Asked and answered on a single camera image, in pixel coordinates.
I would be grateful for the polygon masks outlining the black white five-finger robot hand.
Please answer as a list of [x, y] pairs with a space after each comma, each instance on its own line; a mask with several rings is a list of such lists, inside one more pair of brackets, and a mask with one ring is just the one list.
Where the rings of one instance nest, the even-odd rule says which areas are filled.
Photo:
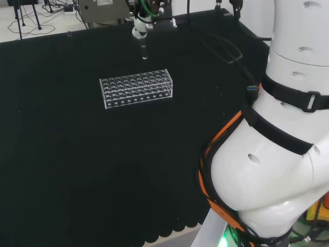
[[132, 13], [134, 23], [132, 34], [137, 39], [145, 39], [151, 31], [174, 30], [176, 20], [173, 17], [172, 1], [125, 1]]

